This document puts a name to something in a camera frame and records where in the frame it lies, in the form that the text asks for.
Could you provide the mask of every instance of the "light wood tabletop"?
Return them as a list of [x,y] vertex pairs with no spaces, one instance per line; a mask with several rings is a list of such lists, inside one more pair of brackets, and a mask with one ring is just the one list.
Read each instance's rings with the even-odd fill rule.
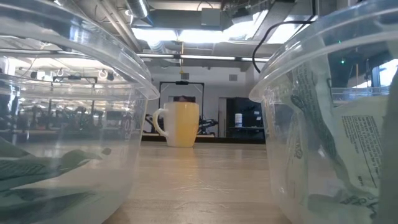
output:
[[104,224],[289,224],[271,197],[265,145],[143,142],[139,180]]

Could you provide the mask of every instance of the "white wall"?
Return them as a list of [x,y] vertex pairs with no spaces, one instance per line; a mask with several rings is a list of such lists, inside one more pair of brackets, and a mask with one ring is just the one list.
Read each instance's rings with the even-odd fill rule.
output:
[[[180,68],[150,68],[149,69],[154,79],[153,84],[158,88],[159,82],[175,82],[180,80]],[[183,69],[184,72],[190,74],[190,82],[205,83],[205,96],[203,114],[207,119],[218,120],[218,99],[233,98],[233,97],[248,97],[248,90],[246,89],[246,72],[241,72],[239,68],[207,68],[201,67],[187,67]],[[230,82],[229,74],[237,74],[238,81]],[[169,96],[195,96],[197,103],[201,105],[201,93],[193,86],[177,86],[175,84],[169,85],[166,90],[162,91],[160,106],[168,101]],[[158,108],[158,100],[148,102],[147,113],[152,114]],[[217,126],[209,128],[209,131],[217,133]],[[150,131],[150,126],[144,126],[146,131]]]

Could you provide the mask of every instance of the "coffee mug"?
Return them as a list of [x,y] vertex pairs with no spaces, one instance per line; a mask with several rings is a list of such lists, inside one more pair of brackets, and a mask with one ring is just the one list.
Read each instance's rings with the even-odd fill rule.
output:
[[[164,130],[157,119],[164,114]],[[172,147],[192,147],[199,127],[199,105],[189,102],[165,103],[164,109],[158,109],[153,115],[157,132],[166,137],[167,145]]]

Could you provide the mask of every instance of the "plastic bin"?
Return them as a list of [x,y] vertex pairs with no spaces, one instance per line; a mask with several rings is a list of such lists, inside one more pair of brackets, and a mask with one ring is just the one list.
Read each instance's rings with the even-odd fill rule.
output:
[[398,223],[398,78],[377,84],[397,57],[398,1],[367,1],[310,25],[262,69],[250,99],[266,118],[272,194],[293,223]]
[[147,67],[50,1],[2,1],[0,21],[0,223],[102,223],[135,181]]

